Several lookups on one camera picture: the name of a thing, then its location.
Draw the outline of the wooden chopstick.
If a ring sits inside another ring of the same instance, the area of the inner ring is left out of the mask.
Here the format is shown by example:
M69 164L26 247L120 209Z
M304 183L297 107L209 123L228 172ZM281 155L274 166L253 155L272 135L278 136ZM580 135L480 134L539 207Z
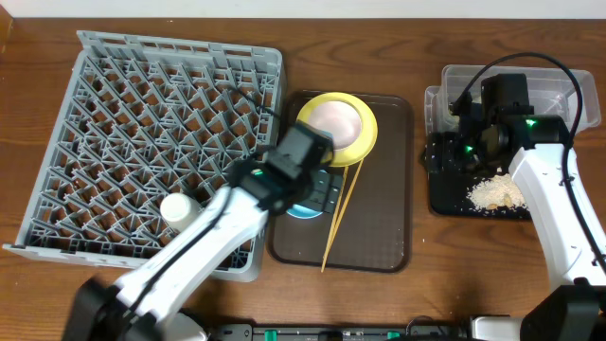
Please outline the wooden chopstick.
M346 194L346 195L343 195L343 197L342 197L342 202L341 202L341 207L340 207L340 212L339 212L340 214L339 214L338 221L337 221L337 230L336 230L336 235L335 235L335 237L334 237L334 239L333 239L333 242L334 242L334 240L336 239L336 236L337 236L337 233L338 233L339 227L340 227L341 222L343 221L343 218L344 218L345 213L346 213L346 211L347 211L347 208L348 208L348 204L349 204L350 198L351 198L351 196L352 196L352 194L353 194L353 191L354 191L354 189L355 189L355 186L356 186L356 184L357 184L357 181L358 181L358 178L359 178L359 174L360 174L361 169L362 169L362 167L363 167L364 161L365 161L365 160L364 160L364 159L362 159L362 160L359 162L359 164L358 164L358 166L357 166L357 169L356 169L356 171L355 171L355 173L354 173L354 175L353 175L353 178L352 178L352 180L351 180L351 183L349 184L347 194Z
M330 232L328 235L328 239L327 239L327 244L326 244L326 248L325 248L325 252L323 255L323 259L322 259L322 265L321 265L321 272L324 273L325 268L326 268L326 263L330 254L330 249L333 243L333 239L336 235L336 230L337 230L337 221L338 221L338 217L339 217L339 212L340 212L340 207L341 207L341 202L342 202L342 197L343 197L343 191L344 191L344 186L345 183L347 181L347 177L348 177L348 168L349 166L345 166L344 167L344 172L343 172L343 178L342 178L342 184L339 190L339 194L337 197L337 202L336 202L336 206L335 206L335 210L333 212L332 215L332 220L331 220L331 224L330 224Z

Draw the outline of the light blue bowl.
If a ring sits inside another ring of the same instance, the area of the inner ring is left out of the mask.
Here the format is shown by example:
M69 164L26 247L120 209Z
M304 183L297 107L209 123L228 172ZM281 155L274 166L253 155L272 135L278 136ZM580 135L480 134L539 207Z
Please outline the light blue bowl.
M296 219L309 220L319 217L323 214L322 211L314 210L301 205L293 205L286 213Z

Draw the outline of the white bowl with rice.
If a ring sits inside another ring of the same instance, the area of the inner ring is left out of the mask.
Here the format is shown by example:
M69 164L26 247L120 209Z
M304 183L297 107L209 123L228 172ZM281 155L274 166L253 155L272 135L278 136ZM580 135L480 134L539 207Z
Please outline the white bowl with rice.
M335 150L353 144L362 131L362 121L356 109L338 100L323 102L312 109L309 124L329 134Z

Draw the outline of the white paper cup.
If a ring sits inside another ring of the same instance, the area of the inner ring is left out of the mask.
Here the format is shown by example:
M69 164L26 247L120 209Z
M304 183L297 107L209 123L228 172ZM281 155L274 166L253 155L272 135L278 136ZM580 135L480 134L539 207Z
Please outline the white paper cup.
M162 218L177 233L185 231L202 210L199 202L183 193L171 193L160 204Z

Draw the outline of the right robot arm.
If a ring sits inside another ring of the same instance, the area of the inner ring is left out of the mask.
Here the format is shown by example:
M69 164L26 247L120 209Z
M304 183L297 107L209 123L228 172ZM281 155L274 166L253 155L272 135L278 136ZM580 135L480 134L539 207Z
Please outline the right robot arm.
M425 93L431 209L530 219L549 295L523 317L478 316L478 340L601 340L605 234L579 176L569 135L601 121L584 70L451 64Z

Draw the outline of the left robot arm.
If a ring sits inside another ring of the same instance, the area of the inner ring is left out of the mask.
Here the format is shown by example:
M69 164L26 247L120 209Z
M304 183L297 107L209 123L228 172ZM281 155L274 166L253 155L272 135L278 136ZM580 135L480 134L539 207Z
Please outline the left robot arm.
M64 340L164 340L186 300L271 215L285 213L313 188L335 155L330 133L297 122L279 144L235 162L226 183L193 222L143 265L76 293Z

